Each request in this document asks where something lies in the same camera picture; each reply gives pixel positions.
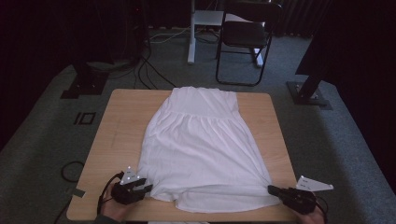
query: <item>gray carpet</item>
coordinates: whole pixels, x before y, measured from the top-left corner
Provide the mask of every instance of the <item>gray carpet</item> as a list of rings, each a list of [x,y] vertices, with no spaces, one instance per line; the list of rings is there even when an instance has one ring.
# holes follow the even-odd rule
[[[214,40],[212,35],[199,37]],[[216,82],[214,44],[197,42],[195,64],[187,64],[189,40],[186,37],[151,44],[148,61],[178,87],[269,93],[296,178],[304,175],[334,185],[334,190],[317,193],[328,202],[329,223],[396,223],[395,195],[336,88],[325,82],[319,86],[333,110],[295,105],[290,97],[286,82],[306,79],[305,76],[295,76],[294,72],[309,42],[310,39],[300,37],[274,38],[264,79],[256,87],[224,86]],[[232,74],[243,74],[242,78],[249,80],[259,73],[249,57],[223,59],[221,71],[229,78],[239,78]],[[101,63],[93,65],[102,69],[109,67]],[[66,67],[52,80],[28,118],[1,151],[0,223],[55,221],[70,199],[70,190],[76,186],[76,183],[62,179],[62,167],[70,161],[84,162],[88,157],[113,90],[146,88],[136,78],[138,68],[111,73],[102,95],[81,95],[78,99],[60,99],[76,75],[72,66]],[[145,69],[143,66],[140,74],[149,84]],[[172,89],[150,67],[148,74],[158,89]],[[78,113],[95,113],[93,123],[75,124]],[[69,178],[78,179],[81,167],[73,164],[65,172]],[[80,222],[68,220],[63,212],[58,223]]]

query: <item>black chair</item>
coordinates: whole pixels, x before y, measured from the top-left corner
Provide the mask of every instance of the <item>black chair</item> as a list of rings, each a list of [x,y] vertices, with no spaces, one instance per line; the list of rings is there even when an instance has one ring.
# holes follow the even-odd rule
[[[226,21],[227,15],[230,14],[242,18],[245,21]],[[217,82],[229,85],[256,86],[262,81],[262,74],[271,46],[273,31],[278,24],[281,14],[282,7],[275,3],[248,0],[226,1],[221,22],[218,50],[216,53],[216,58],[218,60],[216,66]],[[248,48],[251,52],[221,50],[223,43],[230,47]],[[253,54],[253,62],[256,63],[258,56],[264,48],[266,48],[265,56],[257,82],[239,83],[219,79],[219,63],[220,54],[222,52]]]

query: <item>black stand base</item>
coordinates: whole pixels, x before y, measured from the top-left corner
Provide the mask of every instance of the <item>black stand base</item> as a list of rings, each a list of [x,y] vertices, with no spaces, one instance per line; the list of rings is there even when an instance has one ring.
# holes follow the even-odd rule
[[[322,110],[332,110],[328,100],[324,100],[319,89],[317,89],[310,98],[304,98],[299,95],[303,82],[286,82],[288,85],[293,102],[296,105],[318,105]]]
[[[93,79],[89,84],[81,85],[78,76],[68,91],[64,91],[61,99],[77,99],[80,95],[101,95],[106,85],[108,73],[92,72]]]

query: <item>wrinkled fabric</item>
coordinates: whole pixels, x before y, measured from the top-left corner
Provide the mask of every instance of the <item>wrinkled fabric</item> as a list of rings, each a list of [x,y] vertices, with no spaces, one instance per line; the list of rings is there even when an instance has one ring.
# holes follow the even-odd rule
[[[253,210],[279,203],[271,177],[239,114],[236,93],[173,89],[146,129],[138,174],[150,196],[189,212]]]

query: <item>chair back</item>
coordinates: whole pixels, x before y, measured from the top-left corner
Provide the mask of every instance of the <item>chair back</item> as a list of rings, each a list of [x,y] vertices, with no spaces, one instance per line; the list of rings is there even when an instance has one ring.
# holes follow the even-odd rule
[[[246,21],[265,22],[266,28],[274,28],[282,14],[282,6],[275,3],[251,0],[226,1],[223,22],[225,15],[228,13]]]

